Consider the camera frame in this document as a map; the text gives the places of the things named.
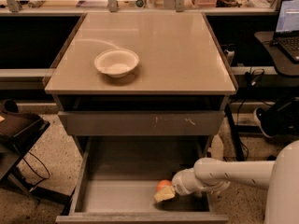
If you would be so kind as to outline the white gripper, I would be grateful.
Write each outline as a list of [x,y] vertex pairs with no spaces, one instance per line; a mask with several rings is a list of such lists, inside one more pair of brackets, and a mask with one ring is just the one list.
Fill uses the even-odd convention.
[[193,168],[177,172],[172,178],[172,186],[166,186],[158,190],[154,195],[154,200],[159,203],[173,199],[176,193],[181,196],[186,196],[198,191]]

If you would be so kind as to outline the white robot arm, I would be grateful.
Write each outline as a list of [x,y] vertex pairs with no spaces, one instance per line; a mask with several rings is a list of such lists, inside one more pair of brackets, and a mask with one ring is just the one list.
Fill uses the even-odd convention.
[[201,158],[157,188],[156,202],[202,191],[224,190],[229,184],[267,191],[264,224],[299,224],[299,142],[285,146],[273,161],[220,161]]

